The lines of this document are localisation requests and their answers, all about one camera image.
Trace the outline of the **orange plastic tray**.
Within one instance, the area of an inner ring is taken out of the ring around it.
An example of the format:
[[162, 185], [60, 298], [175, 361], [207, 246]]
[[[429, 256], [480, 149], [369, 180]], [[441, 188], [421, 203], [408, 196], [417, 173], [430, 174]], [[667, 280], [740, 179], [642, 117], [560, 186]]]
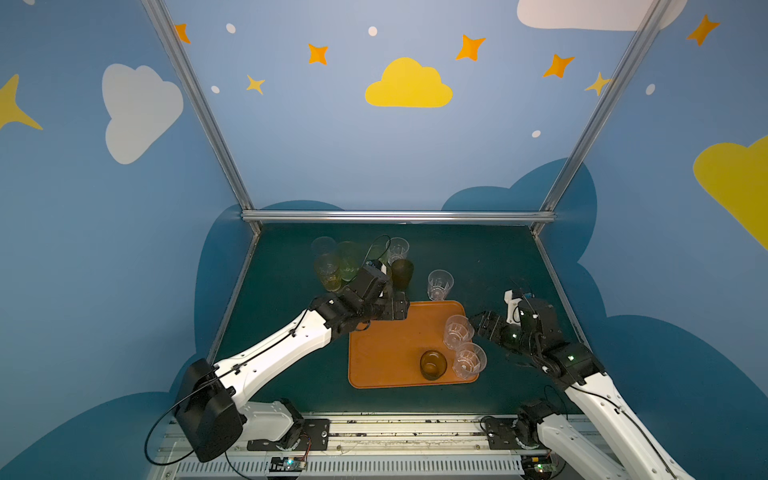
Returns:
[[[452, 369], [455, 352], [443, 341], [449, 317], [464, 315], [454, 300], [413, 302], [404, 320], [373, 321], [364, 331], [349, 336], [348, 380], [357, 389], [398, 388], [470, 384]], [[427, 351], [438, 351], [447, 360], [446, 372], [437, 380], [423, 377], [420, 359]]]

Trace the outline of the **small olive textured cup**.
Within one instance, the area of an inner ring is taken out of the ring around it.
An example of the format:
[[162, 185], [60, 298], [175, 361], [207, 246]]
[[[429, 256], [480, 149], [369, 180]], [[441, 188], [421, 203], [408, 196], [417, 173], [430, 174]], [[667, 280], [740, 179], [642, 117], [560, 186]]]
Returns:
[[419, 360], [421, 375], [428, 381], [440, 379], [447, 370], [447, 359], [438, 350], [425, 351]]

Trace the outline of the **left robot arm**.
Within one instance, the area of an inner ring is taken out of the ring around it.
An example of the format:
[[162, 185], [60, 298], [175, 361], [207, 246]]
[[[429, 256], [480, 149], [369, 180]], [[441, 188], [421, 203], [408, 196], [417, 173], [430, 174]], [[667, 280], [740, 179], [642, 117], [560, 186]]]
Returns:
[[410, 307], [378, 263], [365, 264], [337, 292], [314, 298], [294, 320], [258, 344], [214, 364], [205, 359], [185, 371], [171, 413], [206, 463], [245, 433], [283, 448], [298, 442], [304, 419], [286, 401], [258, 403], [253, 396], [273, 378], [314, 351], [372, 321], [399, 321]]

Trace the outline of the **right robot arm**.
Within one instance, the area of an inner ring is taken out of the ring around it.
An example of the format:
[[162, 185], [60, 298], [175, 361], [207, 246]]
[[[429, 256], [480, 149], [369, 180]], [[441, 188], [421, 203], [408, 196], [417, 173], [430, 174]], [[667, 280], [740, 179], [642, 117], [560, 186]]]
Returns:
[[554, 307], [516, 297], [501, 316], [484, 311], [469, 319], [476, 333], [541, 370], [583, 412], [610, 448], [585, 438], [546, 400], [522, 405], [512, 420], [486, 416], [491, 447], [548, 450], [585, 479], [687, 479], [689, 473], [656, 440], [620, 395], [591, 350], [564, 336]]

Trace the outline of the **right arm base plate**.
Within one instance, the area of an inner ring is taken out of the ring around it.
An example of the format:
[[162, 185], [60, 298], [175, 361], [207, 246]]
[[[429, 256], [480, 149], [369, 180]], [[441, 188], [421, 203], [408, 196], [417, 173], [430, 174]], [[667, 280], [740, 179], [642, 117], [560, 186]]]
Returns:
[[479, 426], [491, 450], [534, 450], [540, 447], [536, 426], [529, 420], [484, 416]]

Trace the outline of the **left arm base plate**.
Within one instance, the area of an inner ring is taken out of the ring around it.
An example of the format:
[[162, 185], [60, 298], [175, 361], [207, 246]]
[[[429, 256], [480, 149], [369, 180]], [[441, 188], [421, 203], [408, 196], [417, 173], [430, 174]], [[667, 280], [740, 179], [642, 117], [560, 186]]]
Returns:
[[326, 451], [331, 422], [326, 418], [310, 418], [296, 421], [288, 432], [277, 441], [250, 440], [248, 451], [299, 451], [309, 449]]

